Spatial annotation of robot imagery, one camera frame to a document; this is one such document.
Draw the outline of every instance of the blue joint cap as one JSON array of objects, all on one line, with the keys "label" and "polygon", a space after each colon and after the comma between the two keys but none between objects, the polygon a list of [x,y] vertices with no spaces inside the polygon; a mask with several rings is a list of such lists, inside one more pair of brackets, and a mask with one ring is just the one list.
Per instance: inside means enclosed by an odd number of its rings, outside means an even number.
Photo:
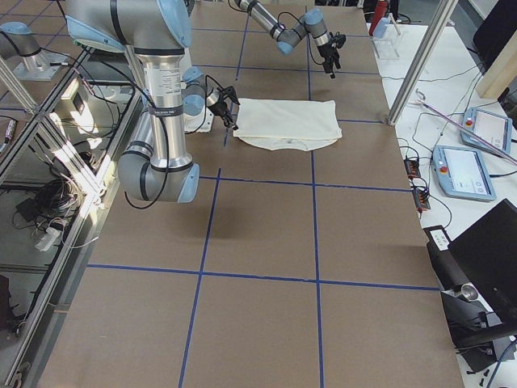
[{"label": "blue joint cap", "polygon": [[32,31],[22,22],[7,22],[0,26],[0,31],[12,35],[31,35]]},{"label": "blue joint cap", "polygon": [[276,47],[278,47],[278,50],[280,50],[283,55],[289,55],[294,49],[289,43],[285,42],[278,42]]},{"label": "blue joint cap", "polygon": [[197,116],[203,111],[204,98],[200,95],[188,95],[183,99],[183,112],[189,116]]},{"label": "blue joint cap", "polygon": [[203,72],[197,66],[192,66],[185,73],[183,73],[183,81],[185,83],[189,83],[195,81],[197,78],[201,77]]},{"label": "blue joint cap", "polygon": [[179,204],[187,204],[192,202],[195,198],[195,194],[197,193],[197,185],[200,181],[200,165],[194,163],[191,167],[191,170],[188,172],[187,178],[185,178],[185,183],[183,184],[183,188],[178,196]]},{"label": "blue joint cap", "polygon": [[71,16],[66,16],[66,24],[69,35],[80,44],[112,53],[124,52],[124,46],[118,40]]},{"label": "blue joint cap", "polygon": [[320,23],[323,20],[323,14],[319,8],[313,8],[305,13],[305,22],[311,26]]},{"label": "blue joint cap", "polygon": [[170,34],[185,49],[192,44],[191,20],[183,0],[157,0]]}]

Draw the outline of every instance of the table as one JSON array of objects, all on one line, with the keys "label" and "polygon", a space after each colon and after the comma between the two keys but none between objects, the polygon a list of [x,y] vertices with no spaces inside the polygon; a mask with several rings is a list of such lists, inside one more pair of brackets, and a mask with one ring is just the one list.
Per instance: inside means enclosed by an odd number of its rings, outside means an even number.
[{"label": "table", "polygon": [[343,139],[271,152],[216,122],[187,139],[192,204],[141,213],[119,192],[40,388],[461,387],[363,15],[324,15],[348,36],[335,80],[196,4],[192,63],[240,97],[334,99]]},{"label": "table", "polygon": [[[403,78],[406,75],[413,55],[416,53],[426,28],[426,26],[402,25],[401,35],[399,37],[397,37],[393,26],[390,26],[387,32],[386,39],[390,39],[395,43],[400,56],[399,59],[376,58],[380,75],[383,77],[385,95],[389,104],[393,102],[402,83],[402,80],[392,78]],[[454,74],[461,74],[463,72],[464,74],[462,75],[450,78]],[[467,108],[471,90],[480,77],[481,74],[476,67],[476,63],[469,55],[454,27],[446,27],[420,79],[450,79],[434,82],[420,81],[418,82],[417,88],[426,95],[426,102],[438,108],[441,112],[446,114],[464,112]],[[488,99],[480,99],[477,92],[474,91],[470,99],[469,107],[480,105],[484,105],[482,109],[486,111],[506,115],[497,102]],[[408,104],[396,125],[396,130],[400,146],[414,147],[420,153],[421,157],[429,157],[431,154],[429,150],[426,150],[412,139],[415,128],[417,128],[416,140],[424,146],[433,148],[433,145],[439,138],[439,133],[443,128],[444,121],[438,117],[424,115],[421,116],[420,123],[417,127],[418,117],[423,112],[425,112],[423,108]],[[453,118],[460,121],[462,116],[454,115]],[[440,145],[448,146],[465,146],[460,139],[460,132],[451,125],[448,125],[445,129],[443,136],[439,139],[439,143]],[[406,155],[405,148],[402,148],[401,151],[402,155]],[[515,147],[513,147],[511,155],[514,157],[517,155]],[[414,153],[409,151],[409,156],[414,156]],[[515,169],[510,163],[504,162],[492,154],[484,152],[483,158],[490,174],[504,174]],[[447,232],[452,239],[468,229],[501,199],[508,198],[512,203],[517,204],[517,191],[515,190],[517,188],[517,176],[515,175],[492,179],[498,199],[494,202],[483,203],[445,196],[438,186],[433,173],[429,172],[429,167],[426,166],[427,164],[428,161],[424,159],[422,161],[422,172],[424,178],[430,183],[431,194],[444,202],[452,211],[452,222],[447,228]],[[448,219],[449,215],[445,207],[431,198],[431,210],[423,213],[421,225],[422,227],[434,225],[445,226],[448,223]],[[463,358],[458,357],[458,361],[463,371],[462,375],[465,386],[468,388],[479,386],[478,384],[481,377],[479,375],[468,375],[465,371],[468,370],[469,367]],[[515,381],[517,381],[517,361],[507,361],[502,364],[493,386],[508,386]]]}]

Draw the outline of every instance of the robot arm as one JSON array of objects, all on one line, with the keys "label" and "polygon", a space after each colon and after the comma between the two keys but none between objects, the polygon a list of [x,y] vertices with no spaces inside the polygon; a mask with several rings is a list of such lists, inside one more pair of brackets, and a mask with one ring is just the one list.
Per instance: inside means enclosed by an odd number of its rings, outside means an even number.
[{"label": "robot arm", "polygon": [[314,8],[297,19],[295,27],[287,29],[279,23],[264,6],[257,0],[234,0],[237,6],[247,12],[258,24],[276,40],[278,49],[285,55],[299,44],[308,34],[310,34],[317,50],[323,58],[323,69],[331,78],[335,78],[334,66],[341,69],[339,64],[340,49],[346,41],[346,37],[339,33],[333,34],[326,29],[322,12]]},{"label": "robot arm", "polygon": [[31,30],[20,22],[8,22],[0,26],[0,56],[9,59],[21,56],[27,71],[45,71],[50,67]]},{"label": "robot arm", "polygon": [[[78,43],[116,53],[133,46],[144,67],[152,103],[120,158],[122,186],[140,200],[192,201],[200,170],[187,152],[183,128],[179,61],[191,44],[185,4],[182,0],[69,0],[67,4],[69,34]],[[229,115],[218,112],[223,118]]]}]

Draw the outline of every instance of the metal profile bar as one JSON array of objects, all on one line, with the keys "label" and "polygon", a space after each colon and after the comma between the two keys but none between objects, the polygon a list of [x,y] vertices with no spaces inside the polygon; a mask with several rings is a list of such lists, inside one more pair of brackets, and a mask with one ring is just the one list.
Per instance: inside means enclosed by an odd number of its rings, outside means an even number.
[{"label": "metal profile bar", "polygon": [[60,130],[47,116],[40,124],[40,135],[46,140],[52,153],[68,168],[82,191],[99,194],[103,187],[98,185],[94,173],[79,156],[75,147],[66,140],[64,134],[60,133]]},{"label": "metal profile bar", "polygon": [[[77,62],[81,63],[85,61],[90,56],[86,51],[82,52]],[[65,76],[59,83],[53,88],[48,98],[43,102],[40,106],[40,112],[50,112],[56,106],[57,100],[61,97],[65,88],[69,85],[69,82],[75,78],[77,75],[72,69],[68,69],[65,73]],[[39,128],[40,117],[33,116],[23,128],[23,131],[20,132],[16,141],[10,146],[8,151],[6,152],[6,156],[0,160],[0,182],[6,178],[7,174],[11,168],[16,164],[16,161],[21,158],[22,153],[27,148],[27,144],[32,140],[32,138],[36,135],[37,130]]]},{"label": "metal profile bar", "polygon": [[35,265],[0,264],[0,272],[43,274],[47,271],[48,267],[41,267]]},{"label": "metal profile bar", "polygon": [[442,34],[443,28],[451,17],[451,13],[454,11],[457,3],[458,0],[440,1],[435,15],[433,16],[433,19],[431,20],[431,23],[426,30],[426,34],[422,39],[422,43],[414,55],[407,75],[405,76],[401,88],[397,93],[397,97],[395,97],[395,100],[393,101],[391,110],[389,111],[386,120],[389,125],[395,125],[400,118],[402,111],[404,110],[404,107],[410,98],[411,92],[416,86],[417,81],[423,72],[424,66],[426,65],[429,56],[436,46],[436,42]]},{"label": "metal profile bar", "polygon": [[77,237],[79,236],[79,232],[81,231],[81,228],[87,219],[87,214],[89,214],[93,209],[97,199],[98,196],[95,194],[87,195],[81,208],[79,208],[78,216],[70,227],[68,238],[65,240],[64,248],[61,250],[59,256],[57,257],[56,263],[54,264],[54,267],[41,290],[41,294],[38,297],[36,306],[28,317],[27,324],[24,325],[25,330],[22,331],[19,342],[17,343],[19,346],[19,351],[16,355],[16,358],[11,363],[9,373],[6,376],[0,376],[6,386],[9,386],[12,379],[16,375],[18,366],[25,356],[25,352],[27,351],[28,345],[31,343],[32,337],[36,332],[36,328],[38,327],[41,316],[45,311],[53,290],[61,277],[63,268],[70,256],[71,251],[73,250],[73,246]]},{"label": "metal profile bar", "polygon": [[25,89],[25,86],[16,78],[2,57],[0,57],[0,79],[3,80],[7,89],[19,101],[26,112],[30,112],[31,114],[36,113],[38,109],[37,102],[32,98],[27,89]]}]

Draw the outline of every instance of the white cloth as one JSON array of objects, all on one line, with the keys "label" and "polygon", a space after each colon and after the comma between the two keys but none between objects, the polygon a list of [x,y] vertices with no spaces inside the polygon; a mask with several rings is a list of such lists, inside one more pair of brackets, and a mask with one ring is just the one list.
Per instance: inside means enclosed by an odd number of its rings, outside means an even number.
[{"label": "white cloth", "polygon": [[268,150],[315,150],[341,136],[335,102],[239,99],[235,137]]}]

